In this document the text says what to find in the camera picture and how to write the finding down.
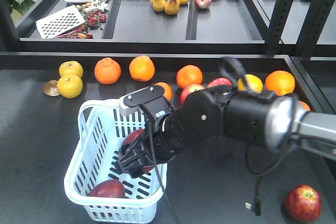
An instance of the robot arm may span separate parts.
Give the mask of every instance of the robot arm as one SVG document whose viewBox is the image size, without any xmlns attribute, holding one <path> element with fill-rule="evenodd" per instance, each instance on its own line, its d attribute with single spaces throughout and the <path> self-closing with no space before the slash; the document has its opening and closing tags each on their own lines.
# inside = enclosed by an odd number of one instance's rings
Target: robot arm
<svg viewBox="0 0 336 224">
<path fill-rule="evenodd" d="M 173 110 L 163 88 L 152 86 L 120 98 L 123 115 L 144 113 L 145 130 L 122 146 L 119 169 L 139 177 L 143 167 L 167 163 L 209 137 L 227 136 L 250 145 L 282 150 L 289 142 L 336 160 L 336 116 L 307 112 L 292 96 L 255 93 L 218 85 L 191 93 Z"/>
</svg>

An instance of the basket handle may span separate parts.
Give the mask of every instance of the basket handle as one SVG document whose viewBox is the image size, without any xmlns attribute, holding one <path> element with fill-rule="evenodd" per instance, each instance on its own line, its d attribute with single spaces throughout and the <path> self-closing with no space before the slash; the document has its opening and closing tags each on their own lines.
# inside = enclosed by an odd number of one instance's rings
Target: basket handle
<svg viewBox="0 0 336 224">
<path fill-rule="evenodd" d="M 79 150 L 83 151 L 84 141 L 88 136 L 88 127 L 86 124 L 84 110 L 93 108 L 93 107 L 115 107 L 119 105 L 118 99 L 109 99 L 109 100 L 89 100 L 84 102 L 79 108 L 78 112 L 78 130 L 79 130 Z"/>
</svg>

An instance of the black metal shelf post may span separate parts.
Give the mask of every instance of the black metal shelf post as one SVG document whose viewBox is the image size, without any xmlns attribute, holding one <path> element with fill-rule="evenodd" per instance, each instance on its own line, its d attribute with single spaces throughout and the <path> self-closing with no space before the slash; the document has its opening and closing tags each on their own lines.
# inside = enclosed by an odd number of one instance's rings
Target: black metal shelf post
<svg viewBox="0 0 336 224">
<path fill-rule="evenodd" d="M 334 1 L 311 1 L 296 43 L 296 56 L 312 56 Z"/>
<path fill-rule="evenodd" d="M 0 29 L 0 50 L 6 51 L 19 51 L 20 50 L 20 37 L 10 16 L 8 7 L 5 0 L 0 0 L 0 17 L 2 17 L 2 25 Z"/>
<path fill-rule="evenodd" d="M 279 42 L 284 30 L 293 0 L 276 0 L 265 40 L 265 54 L 273 57 L 279 51 Z"/>
</svg>

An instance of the white container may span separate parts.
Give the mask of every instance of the white container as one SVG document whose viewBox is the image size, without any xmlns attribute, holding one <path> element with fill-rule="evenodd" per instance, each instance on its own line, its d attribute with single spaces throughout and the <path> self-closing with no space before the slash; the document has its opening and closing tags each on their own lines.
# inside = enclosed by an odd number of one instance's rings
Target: white container
<svg viewBox="0 0 336 224">
<path fill-rule="evenodd" d="M 89 108 L 92 109 L 87 116 L 88 111 L 84 110 Z M 68 198 L 83 205 L 93 220 L 148 223 L 154 219 L 157 201 L 163 195 L 155 169 L 132 179 L 128 174 L 116 173 L 114 168 L 124 138 L 144 128 L 144 124 L 139 112 L 121 116 L 118 100 L 91 100 L 80 107 L 80 138 L 65 175 L 64 188 Z M 165 187 L 167 165 L 157 167 Z M 94 186 L 108 179 L 119 179 L 124 184 L 126 198 L 87 196 Z"/>
</svg>

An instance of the red apple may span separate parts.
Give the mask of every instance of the red apple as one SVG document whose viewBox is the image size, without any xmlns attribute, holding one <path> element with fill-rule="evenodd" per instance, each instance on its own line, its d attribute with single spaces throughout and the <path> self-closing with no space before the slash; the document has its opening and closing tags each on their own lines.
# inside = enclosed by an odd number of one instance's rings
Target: red apple
<svg viewBox="0 0 336 224">
<path fill-rule="evenodd" d="M 137 138 L 138 136 L 141 135 L 141 133 L 143 132 L 143 129 L 138 129 L 135 130 L 133 132 L 131 132 L 122 142 L 121 146 L 127 145 L 127 144 L 132 144 Z M 149 172 L 150 170 L 152 170 L 154 168 L 154 166 L 148 166 L 148 167 L 144 167 L 143 168 L 143 174 Z"/>
<path fill-rule="evenodd" d="M 124 198 L 125 188 L 124 185 L 117 179 L 105 180 L 104 182 L 96 185 L 89 192 L 89 196 L 104 198 Z"/>
<path fill-rule="evenodd" d="M 211 5 L 211 0 L 196 0 L 196 5 L 200 9 L 207 9 Z"/>
<path fill-rule="evenodd" d="M 296 221 L 314 221 L 321 214 L 321 196 L 314 188 L 300 185 L 289 192 L 284 207 L 289 216 Z"/>
<path fill-rule="evenodd" d="M 208 88 L 210 88 L 212 86 L 216 86 L 216 85 L 229 85 L 229 86 L 232 86 L 232 83 L 230 82 L 229 79 L 226 79 L 224 77 L 220 77 L 220 78 L 217 78 L 215 80 L 212 80 L 209 83 Z"/>
<path fill-rule="evenodd" d="M 187 98 L 187 96 L 192 93 L 195 92 L 197 90 L 201 90 L 204 89 L 204 87 L 202 85 L 199 84 L 190 84 L 189 86 L 185 87 L 182 92 L 181 92 L 181 96 L 180 96 L 180 101 L 181 104 L 184 104 L 185 99 Z"/>
</svg>

